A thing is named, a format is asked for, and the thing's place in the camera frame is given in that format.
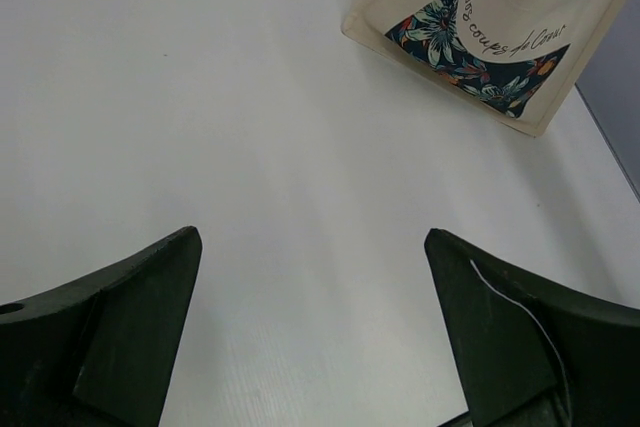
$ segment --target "beige tote bag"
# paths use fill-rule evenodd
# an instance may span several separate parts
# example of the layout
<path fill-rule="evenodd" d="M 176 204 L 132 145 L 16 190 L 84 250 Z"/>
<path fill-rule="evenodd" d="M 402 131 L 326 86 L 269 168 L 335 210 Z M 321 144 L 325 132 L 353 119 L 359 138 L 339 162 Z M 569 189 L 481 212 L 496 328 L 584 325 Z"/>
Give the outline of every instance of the beige tote bag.
<path fill-rule="evenodd" d="M 343 32 L 537 136 L 624 1 L 354 0 Z"/>

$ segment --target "cable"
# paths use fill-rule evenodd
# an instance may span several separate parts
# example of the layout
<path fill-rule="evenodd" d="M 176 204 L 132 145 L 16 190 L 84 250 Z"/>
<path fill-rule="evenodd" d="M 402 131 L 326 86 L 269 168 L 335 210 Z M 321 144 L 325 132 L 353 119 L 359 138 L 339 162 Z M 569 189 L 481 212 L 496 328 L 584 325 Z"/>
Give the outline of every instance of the cable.
<path fill-rule="evenodd" d="M 482 274 L 480 273 L 480 270 L 478 269 L 478 266 L 476 265 L 476 263 L 473 261 L 473 259 L 470 260 L 471 262 L 471 267 L 473 267 L 473 270 L 476 271 L 476 274 L 478 275 L 478 277 L 480 278 L 480 280 L 487 286 L 489 287 L 489 289 L 496 294 L 499 297 L 502 297 L 504 300 L 506 300 L 507 302 L 516 305 L 518 307 L 520 307 L 522 310 L 524 310 L 529 317 L 531 317 L 531 319 L 536 323 L 536 325 L 538 326 L 538 328 L 540 329 L 540 331 L 544 334 L 545 338 L 547 339 L 547 341 L 549 342 L 549 345 L 551 346 L 551 348 L 553 349 L 553 352 L 556 354 L 556 357 L 558 358 L 558 363 L 560 364 L 560 370 L 562 371 L 562 379 L 564 380 L 564 387 L 565 387 L 565 392 L 567 395 L 567 416 L 569 418 L 568 421 L 568 427 L 572 427 L 573 425 L 573 408 L 571 405 L 571 393 L 569 391 L 569 378 L 567 377 L 567 371 L 564 367 L 564 362 L 562 361 L 562 357 L 560 357 L 560 352 L 558 352 L 558 349 L 556 348 L 556 346 L 554 345 L 554 343 L 551 341 L 551 337 L 549 337 L 549 334 L 547 334 L 547 331 L 544 330 L 544 327 L 542 327 L 542 324 L 540 323 L 540 321 L 536 318 L 535 315 L 533 315 L 533 313 L 527 309 L 524 305 L 522 305 L 520 302 L 517 302 L 509 297 L 507 297 L 505 294 L 503 294 L 502 292 L 500 292 L 499 290 L 497 290 L 493 285 L 491 285 L 487 279 L 485 279 Z"/>

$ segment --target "tote bag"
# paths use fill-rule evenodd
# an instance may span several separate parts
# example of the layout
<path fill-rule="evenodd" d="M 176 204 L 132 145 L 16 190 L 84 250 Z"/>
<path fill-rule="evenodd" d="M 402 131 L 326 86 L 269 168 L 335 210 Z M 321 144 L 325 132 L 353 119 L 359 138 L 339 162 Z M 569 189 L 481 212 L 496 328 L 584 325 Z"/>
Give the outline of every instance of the tote bag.
<path fill-rule="evenodd" d="M 354 0 L 343 32 L 537 136 L 624 1 Z"/>

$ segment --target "white surface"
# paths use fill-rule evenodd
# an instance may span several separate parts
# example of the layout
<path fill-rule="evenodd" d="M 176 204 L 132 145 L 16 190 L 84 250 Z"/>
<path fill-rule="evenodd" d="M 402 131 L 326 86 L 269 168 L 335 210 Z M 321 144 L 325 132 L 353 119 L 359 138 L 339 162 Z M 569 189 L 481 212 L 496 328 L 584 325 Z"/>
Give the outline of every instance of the white surface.
<path fill-rule="evenodd" d="M 198 226 L 163 427 L 461 413 L 432 227 L 640 306 L 577 94 L 524 137 L 342 37 L 349 1 L 1 0 L 0 302 Z"/>

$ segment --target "gray wall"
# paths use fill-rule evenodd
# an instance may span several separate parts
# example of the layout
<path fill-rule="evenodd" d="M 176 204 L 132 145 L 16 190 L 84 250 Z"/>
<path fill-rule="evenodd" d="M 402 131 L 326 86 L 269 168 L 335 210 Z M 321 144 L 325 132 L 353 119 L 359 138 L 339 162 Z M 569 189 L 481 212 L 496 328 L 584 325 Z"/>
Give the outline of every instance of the gray wall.
<path fill-rule="evenodd" d="M 578 88 L 636 190 L 640 190 L 640 0 L 628 0 Z"/>

